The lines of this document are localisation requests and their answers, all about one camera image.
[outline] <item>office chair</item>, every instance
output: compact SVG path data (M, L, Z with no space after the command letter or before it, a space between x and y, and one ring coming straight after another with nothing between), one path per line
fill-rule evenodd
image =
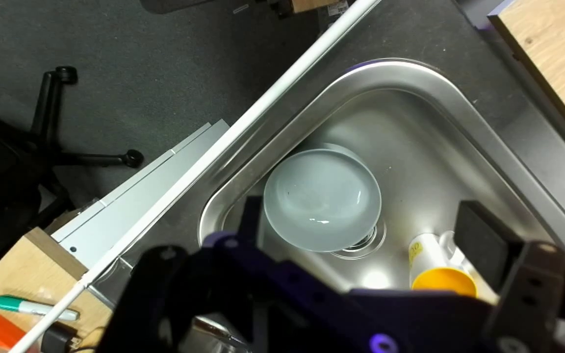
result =
M0 256L33 225L45 227L57 215L75 207L53 172L55 164L124 164L137 168L143 162L143 154L135 149L124 154L61 151L55 133L61 94L65 84L75 82L77 70L73 66L57 66L43 74L31 131L20 131L0 121ZM43 207L39 186L53 196Z

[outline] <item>chair wheel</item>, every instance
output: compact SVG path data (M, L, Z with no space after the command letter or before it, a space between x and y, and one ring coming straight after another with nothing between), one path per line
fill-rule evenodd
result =
M124 164L132 166L132 168L141 166L143 160L145 160L143 153L139 153L135 149L128 149L126 154L124 154Z
M55 74L59 74L63 84L79 82L79 70L75 66L57 66Z

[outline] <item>stainless steel sink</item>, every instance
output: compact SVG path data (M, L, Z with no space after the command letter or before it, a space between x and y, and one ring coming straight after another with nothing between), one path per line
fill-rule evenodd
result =
M338 290L406 288L408 243L424 231L453 229L461 200L479 200L526 239L565 245L565 213L467 98L434 68L402 58L357 66L318 94L208 200L200 243L237 229L243 200L263 192L288 153L324 143L359 154L381 182L377 237L347 251L310 253L273 235L263 217L259 247L294 258Z

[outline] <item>dark floor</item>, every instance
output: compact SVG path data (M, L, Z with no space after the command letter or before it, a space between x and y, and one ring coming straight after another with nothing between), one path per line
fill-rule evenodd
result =
M28 129L41 72L75 64L61 143L147 160L206 121L232 123L316 37L314 13L279 19L265 2L216 0L165 15L137 0L0 0L0 117ZM128 168L57 168L79 205Z

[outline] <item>white bowl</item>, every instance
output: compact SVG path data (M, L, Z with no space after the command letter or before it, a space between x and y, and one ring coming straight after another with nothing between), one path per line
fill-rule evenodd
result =
M273 231L294 247L332 253L371 235L381 215L373 172L341 149L308 149L285 158L263 194Z

